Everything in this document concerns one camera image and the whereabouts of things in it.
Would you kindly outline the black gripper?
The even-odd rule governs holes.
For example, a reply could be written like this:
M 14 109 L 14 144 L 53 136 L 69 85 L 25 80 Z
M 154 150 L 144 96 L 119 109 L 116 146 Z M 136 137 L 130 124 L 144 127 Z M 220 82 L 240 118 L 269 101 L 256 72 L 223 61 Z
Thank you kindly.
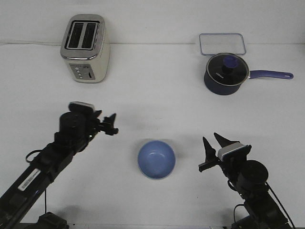
M 60 116 L 58 142 L 65 146 L 89 143 L 99 132 L 115 135 L 119 132 L 114 127 L 116 113 L 99 119 L 101 110 L 94 112 L 69 111 Z
M 221 148 L 228 148 L 238 141 L 231 141 L 218 133 L 213 134 Z M 203 136 L 203 145 L 205 149 L 205 162 L 198 165 L 200 172 L 219 166 L 225 177 L 237 191 L 267 191 L 266 184 L 268 179 L 268 170 L 266 167 L 256 161 L 248 160 L 252 146 L 246 145 L 246 148 L 238 150 L 233 156 L 229 156 L 225 161 L 220 161 L 216 155 L 216 150 L 212 148 L 207 139 Z

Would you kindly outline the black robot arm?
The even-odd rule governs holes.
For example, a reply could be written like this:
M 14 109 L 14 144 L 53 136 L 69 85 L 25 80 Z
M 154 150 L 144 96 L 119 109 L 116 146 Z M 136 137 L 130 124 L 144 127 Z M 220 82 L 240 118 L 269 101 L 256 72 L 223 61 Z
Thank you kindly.
M 59 131 L 30 161 L 29 167 L 0 198 L 0 227 L 11 229 L 19 223 L 46 188 L 83 151 L 99 132 L 115 135 L 116 114 L 98 118 L 101 111 L 82 113 L 69 111 L 60 116 Z
M 215 139 L 221 146 L 216 151 L 206 138 L 203 138 L 205 162 L 198 169 L 203 172 L 219 166 L 227 177 L 227 184 L 244 200 L 241 204 L 248 216 L 234 220 L 233 229 L 293 229 L 289 214 L 267 183 L 267 168 L 256 160 L 248 160 L 251 145 L 231 141 L 215 133 Z

